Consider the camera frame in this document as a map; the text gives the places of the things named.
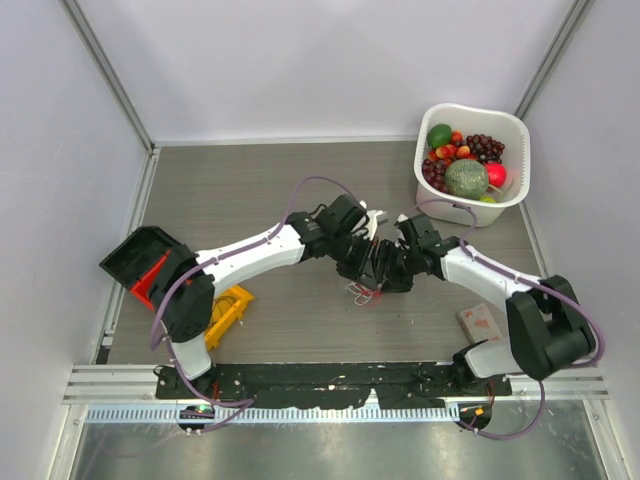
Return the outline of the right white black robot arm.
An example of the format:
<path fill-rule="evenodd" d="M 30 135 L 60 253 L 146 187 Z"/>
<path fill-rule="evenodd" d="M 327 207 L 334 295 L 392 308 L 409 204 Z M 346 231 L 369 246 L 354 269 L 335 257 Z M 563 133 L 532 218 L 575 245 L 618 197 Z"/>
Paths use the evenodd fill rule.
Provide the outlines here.
<path fill-rule="evenodd" d="M 566 279 L 494 263 L 458 237 L 442 238 L 424 213 L 400 216 L 395 227 L 398 240 L 380 242 L 373 261 L 383 291 L 408 292 L 415 276 L 431 275 L 472 291 L 506 316 L 506 338 L 479 340 L 454 355 L 451 380 L 460 393 L 475 394 L 502 374 L 542 381 L 595 353 L 596 335 Z"/>

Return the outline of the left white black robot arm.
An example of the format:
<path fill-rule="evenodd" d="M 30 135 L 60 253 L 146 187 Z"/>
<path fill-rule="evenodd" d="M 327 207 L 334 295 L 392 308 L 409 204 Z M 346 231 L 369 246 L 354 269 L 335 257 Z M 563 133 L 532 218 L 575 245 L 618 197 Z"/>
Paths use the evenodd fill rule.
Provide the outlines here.
<path fill-rule="evenodd" d="M 214 300 L 229 287 L 276 268 L 329 257 L 342 262 L 372 245 L 383 210 L 342 194 L 314 212 L 288 213 L 274 227 L 231 245 L 192 252 L 179 245 L 168 252 L 150 290 L 154 327 L 164 332 L 178 386 L 190 398 L 205 397 L 213 385 L 206 346 Z"/>

